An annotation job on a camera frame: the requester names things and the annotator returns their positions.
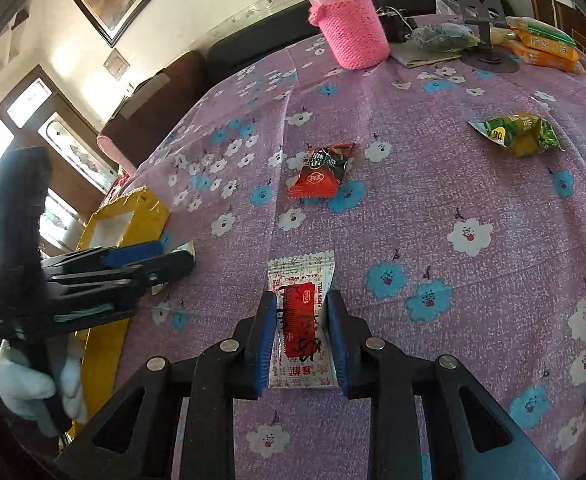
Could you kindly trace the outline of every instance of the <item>pink thermos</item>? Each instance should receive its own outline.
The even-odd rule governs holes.
[[[371,0],[310,0],[308,21],[320,27],[344,68],[375,66],[390,54],[388,41]]]

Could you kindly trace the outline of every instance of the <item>red snack packet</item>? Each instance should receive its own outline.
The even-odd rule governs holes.
[[[354,142],[313,148],[297,182],[288,190],[290,198],[332,198],[337,193]]]

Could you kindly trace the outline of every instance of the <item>green food package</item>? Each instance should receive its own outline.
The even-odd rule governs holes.
[[[553,127],[547,120],[535,114],[522,112],[469,124],[515,156],[534,155],[549,148],[560,148],[560,141]]]

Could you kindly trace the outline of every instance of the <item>floral tablecloth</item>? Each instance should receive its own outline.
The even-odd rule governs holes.
[[[467,124],[522,111],[563,150],[514,158]],[[287,198],[309,147],[340,142],[357,144],[337,195]],[[268,260],[334,251],[332,286],[375,335],[458,356],[561,478],[586,471],[586,77],[348,72],[317,36],[211,89],[126,188],[144,185],[172,209],[166,248],[194,240],[197,267],[144,299],[118,383],[227,337]],[[366,400],[271,388],[235,413],[238,479],[366,477]]]

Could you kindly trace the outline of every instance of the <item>hand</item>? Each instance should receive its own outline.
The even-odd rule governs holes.
[[[80,360],[84,355],[84,350],[74,334],[68,338],[66,362],[59,378],[60,395],[68,417],[85,424],[87,412],[86,405],[84,405],[80,368]],[[24,365],[26,362],[28,361],[20,350],[12,348],[8,341],[2,341],[0,346],[0,399],[11,413],[26,420],[34,420],[35,416],[29,401],[52,397],[57,388],[50,376]]]

